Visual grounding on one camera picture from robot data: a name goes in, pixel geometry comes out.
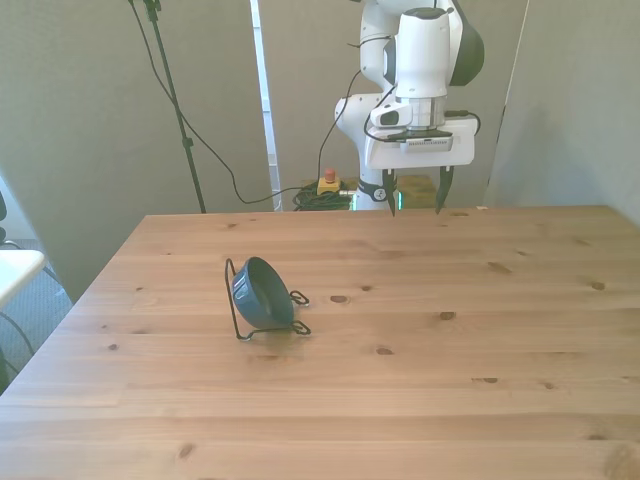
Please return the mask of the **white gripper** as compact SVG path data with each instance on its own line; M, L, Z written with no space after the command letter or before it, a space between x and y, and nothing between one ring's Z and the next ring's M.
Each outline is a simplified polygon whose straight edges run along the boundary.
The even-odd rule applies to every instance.
M436 132L425 138L408 138L382 142L366 138L363 162L369 169L383 171L383 188L389 209L396 215L397 179L393 169L441 167L436 193L435 211L440 213L453 183L453 168L469 165L475 157L476 120L447 120Z

